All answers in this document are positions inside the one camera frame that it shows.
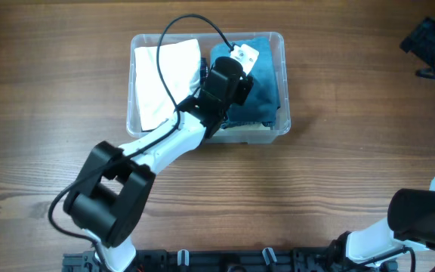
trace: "wood grain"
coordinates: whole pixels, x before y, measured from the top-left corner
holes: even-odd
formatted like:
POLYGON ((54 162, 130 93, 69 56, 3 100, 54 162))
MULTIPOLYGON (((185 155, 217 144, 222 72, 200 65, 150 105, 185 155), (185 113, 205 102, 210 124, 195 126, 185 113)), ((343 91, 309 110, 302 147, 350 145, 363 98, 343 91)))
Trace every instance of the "wood grain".
MULTIPOLYGON (((125 132, 129 45, 184 13, 285 38, 291 131, 212 144, 158 176, 139 249, 326 246, 383 218, 435 174, 435 82, 399 43, 435 1, 138 2, 0 6, 0 271, 58 271, 88 244, 45 219, 99 141, 125 132)), ((211 32, 198 20, 172 32, 211 32)), ((57 208, 65 227, 71 220, 57 208)), ((435 252, 418 254, 418 271, 435 252)), ((409 260, 401 261, 409 270, 409 260)))

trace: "tabletop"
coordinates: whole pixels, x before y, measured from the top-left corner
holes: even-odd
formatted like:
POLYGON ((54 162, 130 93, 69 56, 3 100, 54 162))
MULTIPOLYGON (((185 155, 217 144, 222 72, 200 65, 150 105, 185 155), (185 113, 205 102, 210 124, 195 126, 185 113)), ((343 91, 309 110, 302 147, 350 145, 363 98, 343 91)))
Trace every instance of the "tabletop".
MULTIPOLYGON (((89 250, 51 228, 48 206, 95 144, 132 141, 130 41, 185 13, 282 34, 292 128, 173 162, 132 234, 138 249, 327 246, 435 175, 435 81, 399 49, 435 1, 64 2, 0 5, 0 271, 57 271, 63 253, 89 250)), ((194 19, 171 29, 212 31, 194 19)), ((55 217, 76 230, 61 205, 55 217)), ((418 271, 434 265, 435 252, 418 254, 418 271)))

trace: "wooden surface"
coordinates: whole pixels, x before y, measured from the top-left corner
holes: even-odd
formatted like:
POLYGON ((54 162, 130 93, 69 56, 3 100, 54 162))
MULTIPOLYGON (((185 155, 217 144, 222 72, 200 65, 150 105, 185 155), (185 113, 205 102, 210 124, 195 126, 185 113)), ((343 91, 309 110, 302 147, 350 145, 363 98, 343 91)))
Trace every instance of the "wooden surface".
MULTIPOLYGON (((213 144, 156 179, 139 249, 327 246, 383 218, 435 174, 435 82, 399 43, 435 1, 142 2, 0 6, 0 271, 58 271, 88 243, 47 222, 50 201, 99 141, 122 144, 129 45, 195 12, 224 32, 285 39, 291 131, 213 144)), ((211 32, 198 20, 173 32, 211 32)), ((73 228, 57 208, 57 220, 73 228)), ((401 271, 409 270, 402 258, 401 271)), ((418 271, 435 252, 418 254, 418 271)))

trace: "folded cloth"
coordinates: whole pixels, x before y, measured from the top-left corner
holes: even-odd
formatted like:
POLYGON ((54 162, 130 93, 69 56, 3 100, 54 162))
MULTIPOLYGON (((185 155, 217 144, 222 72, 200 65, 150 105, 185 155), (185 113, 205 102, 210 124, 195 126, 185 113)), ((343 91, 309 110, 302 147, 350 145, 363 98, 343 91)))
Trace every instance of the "folded cloth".
MULTIPOLYGON (((262 123, 267 127, 274 126, 276 111, 280 105, 270 42, 266 37, 257 37, 235 43, 239 46, 247 44, 258 50, 260 55, 250 72, 254 85, 246 102, 243 106, 232 104, 227 111, 228 120, 223 122, 221 127, 232 128, 255 123, 262 123)), ((229 48, 224 43, 216 45, 211 50, 211 63, 214 63, 218 57, 229 55, 229 48)))
MULTIPOLYGON (((135 91, 142 131, 157 128, 174 113, 156 64, 157 47, 135 48, 135 91)), ((169 91, 179 104, 200 85, 201 51, 197 39, 163 45, 160 69, 169 91)))

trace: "clear plastic container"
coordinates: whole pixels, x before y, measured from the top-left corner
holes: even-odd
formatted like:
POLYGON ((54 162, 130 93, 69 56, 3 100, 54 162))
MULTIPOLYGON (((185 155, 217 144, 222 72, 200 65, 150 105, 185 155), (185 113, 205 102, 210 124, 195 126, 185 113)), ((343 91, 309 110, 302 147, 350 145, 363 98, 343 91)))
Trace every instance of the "clear plastic container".
MULTIPOLYGON (((207 143, 248 143, 248 144, 271 144, 276 137, 288 132, 292 126, 290 117, 290 105, 288 102, 288 82, 286 78, 285 42, 277 32, 242 32, 224 33, 226 38, 232 41, 253 39, 255 37, 267 37, 270 40, 273 54, 273 65, 276 72, 276 83, 279 90, 281 107, 276 111, 276 124, 270 130, 243 130, 226 131, 220 130, 207 140, 207 143)), ((135 138, 142 138, 148 132, 142 132, 140 116, 135 90, 135 53, 139 47, 157 46, 160 34, 140 34, 131 42, 130 50, 130 73, 128 80, 128 109, 127 109, 127 132, 135 138)), ((222 38, 217 33, 204 34, 166 34, 163 45, 182 42, 189 39, 197 39, 201 49, 201 56, 210 60, 211 49, 222 43, 222 38)))

